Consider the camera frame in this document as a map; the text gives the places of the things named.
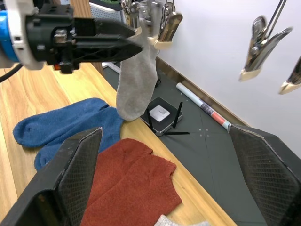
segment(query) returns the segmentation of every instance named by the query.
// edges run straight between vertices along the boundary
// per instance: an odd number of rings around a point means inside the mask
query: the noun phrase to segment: marker
[[[186,86],[182,83],[177,84],[177,89],[185,94],[190,100],[192,100],[197,106],[199,106],[204,112],[211,116],[215,121],[217,121],[225,129],[228,129],[230,122],[224,119],[220,114],[218,114],[212,107],[206,104],[202,99],[197,95],[191,92]]]

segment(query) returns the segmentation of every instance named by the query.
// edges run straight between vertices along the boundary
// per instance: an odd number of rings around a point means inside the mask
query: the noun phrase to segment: red knit fabric
[[[148,146],[133,139],[120,140],[100,153],[87,208],[116,185],[138,159],[151,153]]]
[[[90,205],[81,226],[154,226],[182,201],[171,175],[176,165],[157,156],[137,160],[127,174]]]

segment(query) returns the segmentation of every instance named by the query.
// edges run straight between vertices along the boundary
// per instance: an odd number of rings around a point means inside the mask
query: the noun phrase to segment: dark gray mat
[[[110,68],[105,78],[115,88],[119,75]],[[177,90],[176,83],[161,74],[153,99],[161,97],[178,107],[183,101],[183,119],[176,131],[190,135],[162,136],[161,141],[239,226],[265,226],[247,189],[227,131]]]

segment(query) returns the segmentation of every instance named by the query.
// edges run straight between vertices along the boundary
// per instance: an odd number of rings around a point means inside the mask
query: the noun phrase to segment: gray sock
[[[155,226],[180,226],[170,221],[166,216],[161,215]],[[210,226],[208,222],[204,221],[202,223],[191,225],[191,226]]]
[[[142,29],[142,34],[132,40],[143,45],[143,51],[121,62],[116,104],[118,114],[126,121],[133,121],[144,114],[158,79],[158,51],[149,44],[145,30]]]

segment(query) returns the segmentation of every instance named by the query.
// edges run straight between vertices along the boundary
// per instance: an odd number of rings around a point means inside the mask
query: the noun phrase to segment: white label
[[[150,111],[151,117],[153,117],[158,122],[161,122],[163,119],[165,119],[167,116],[170,115],[170,112],[166,110],[165,108],[158,105],[154,109]]]

